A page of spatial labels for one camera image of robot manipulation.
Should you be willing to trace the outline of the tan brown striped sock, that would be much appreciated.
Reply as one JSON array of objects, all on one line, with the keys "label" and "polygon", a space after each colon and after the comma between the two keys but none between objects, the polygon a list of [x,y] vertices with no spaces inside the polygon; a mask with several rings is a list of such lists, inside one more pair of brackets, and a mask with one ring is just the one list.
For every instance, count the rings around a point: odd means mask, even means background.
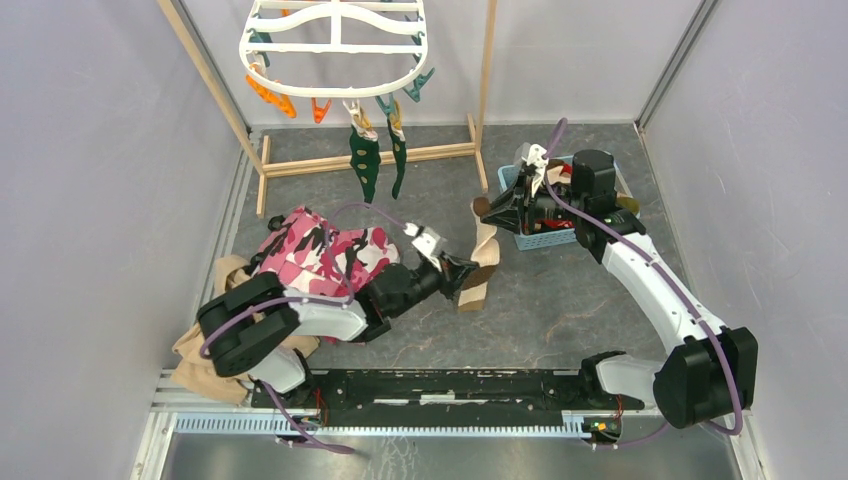
[{"label": "tan brown striped sock", "polygon": [[500,244],[496,239],[497,228],[482,222],[482,217],[490,211],[490,202],[485,197],[472,201],[471,210],[475,216],[476,243],[470,260],[479,268],[463,283],[458,299],[459,312],[475,312],[484,309],[488,283],[500,263]]}]

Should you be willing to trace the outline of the green sock with yellow cuff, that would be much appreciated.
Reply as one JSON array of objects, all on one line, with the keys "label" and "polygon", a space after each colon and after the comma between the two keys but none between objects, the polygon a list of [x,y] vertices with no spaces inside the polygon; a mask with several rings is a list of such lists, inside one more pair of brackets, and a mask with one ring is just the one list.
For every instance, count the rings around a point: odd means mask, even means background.
[{"label": "green sock with yellow cuff", "polygon": [[349,137],[351,159],[349,164],[360,184],[363,201],[372,203],[381,165],[379,137],[365,111],[362,108],[361,111],[362,126],[359,127],[351,123],[351,135]]}]

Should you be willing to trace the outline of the white clothespin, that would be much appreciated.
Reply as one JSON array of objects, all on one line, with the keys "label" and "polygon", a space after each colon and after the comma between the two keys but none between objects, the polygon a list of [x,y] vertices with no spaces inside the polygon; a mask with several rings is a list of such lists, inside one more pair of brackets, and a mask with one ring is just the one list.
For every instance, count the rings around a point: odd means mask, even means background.
[{"label": "white clothespin", "polygon": [[358,99],[343,100],[342,104],[348,112],[351,123],[359,127],[362,126],[361,105]]}]

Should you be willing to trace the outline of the white clip hanger frame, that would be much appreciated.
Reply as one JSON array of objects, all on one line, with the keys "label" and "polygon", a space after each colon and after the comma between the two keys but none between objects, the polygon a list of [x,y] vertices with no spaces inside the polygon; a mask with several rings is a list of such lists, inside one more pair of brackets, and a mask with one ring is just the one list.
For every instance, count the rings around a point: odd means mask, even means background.
[{"label": "white clip hanger frame", "polygon": [[[427,82],[429,32],[423,1],[255,1],[238,55],[246,74],[271,92],[300,98],[364,98]],[[406,73],[373,86],[296,86],[268,76],[271,56],[284,54],[409,57]]]}]

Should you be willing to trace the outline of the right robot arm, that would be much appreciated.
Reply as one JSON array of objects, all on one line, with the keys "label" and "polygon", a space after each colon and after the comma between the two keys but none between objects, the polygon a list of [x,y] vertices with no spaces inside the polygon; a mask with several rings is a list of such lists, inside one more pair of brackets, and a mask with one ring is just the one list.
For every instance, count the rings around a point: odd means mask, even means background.
[{"label": "right robot arm", "polygon": [[661,362],[614,351],[584,360],[580,400],[602,408],[617,395],[655,406],[677,429],[706,424],[738,435],[753,404],[758,342],[730,328],[688,290],[655,248],[645,225],[618,190],[614,157],[581,150],[554,167],[546,149],[523,144],[515,177],[482,221],[530,234],[544,220],[572,224],[579,245],[635,300],[660,338]]}]

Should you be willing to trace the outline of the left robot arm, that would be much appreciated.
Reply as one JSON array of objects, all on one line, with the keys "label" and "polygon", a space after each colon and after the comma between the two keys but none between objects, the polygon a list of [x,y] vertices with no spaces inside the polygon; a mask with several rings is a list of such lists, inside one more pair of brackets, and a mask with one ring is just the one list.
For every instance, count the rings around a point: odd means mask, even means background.
[{"label": "left robot arm", "polygon": [[246,374],[288,406],[302,407],[313,397],[314,381],[304,354],[284,346],[285,339],[319,336],[370,342],[386,333],[392,320],[433,294],[455,298],[479,268],[476,262],[447,253],[434,261],[422,259],[416,269],[392,263],[351,301],[306,294],[284,286],[273,273],[260,273],[200,308],[200,354],[218,376]]}]

